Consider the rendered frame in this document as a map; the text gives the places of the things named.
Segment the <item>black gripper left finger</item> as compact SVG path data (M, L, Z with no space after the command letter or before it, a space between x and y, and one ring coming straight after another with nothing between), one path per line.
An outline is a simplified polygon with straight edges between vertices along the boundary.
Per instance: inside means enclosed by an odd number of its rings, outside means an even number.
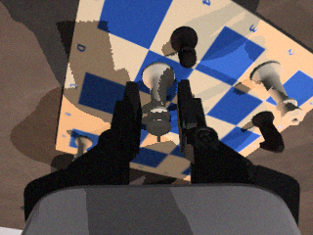
M80 185L129 185L130 162L140 150L141 124L138 83L127 81L123 102L115 102L111 128L100 134L98 144L66 169L26 185L23 192L25 221L41 198L58 189Z

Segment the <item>blue and cream chessboard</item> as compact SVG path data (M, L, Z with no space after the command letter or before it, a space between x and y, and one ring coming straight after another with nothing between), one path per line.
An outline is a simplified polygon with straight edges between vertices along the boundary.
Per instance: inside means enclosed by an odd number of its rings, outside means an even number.
M197 63L186 69L170 44L172 32L189 26L198 36ZM75 139L92 146L110 129L116 101L126 81L138 83L142 107L140 150L130 167L191 181L190 162L180 153L178 81L190 79L193 98L201 98L207 126L221 142L247 156L264 141L252 118L272 112L281 132L276 102L250 76L262 63L284 68L289 98L313 109L313 53L233 0L80 0L70 48L56 150L76 154ZM175 74L165 107L171 130L157 137L146 126L151 89L143 82L146 66L170 65ZM85 151L85 152L86 152Z

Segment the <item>white pawn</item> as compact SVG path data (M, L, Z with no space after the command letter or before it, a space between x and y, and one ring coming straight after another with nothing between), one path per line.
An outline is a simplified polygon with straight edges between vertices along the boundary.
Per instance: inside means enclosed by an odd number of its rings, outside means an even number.
M85 153L86 149L92 146L92 140L86 136L78 136L75 139L75 143L77 145L77 154L74 154L74 160L79 158L83 153Z

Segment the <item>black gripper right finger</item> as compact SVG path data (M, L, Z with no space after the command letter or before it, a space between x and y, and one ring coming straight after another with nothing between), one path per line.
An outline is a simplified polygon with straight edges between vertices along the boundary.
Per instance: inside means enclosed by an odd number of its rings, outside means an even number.
M221 142L217 132L206 125L201 98L192 97L189 79L178 82L177 120L180 153L190 162L191 184L244 183L269 189L282 197L298 227L298 182L287 174L252 164Z

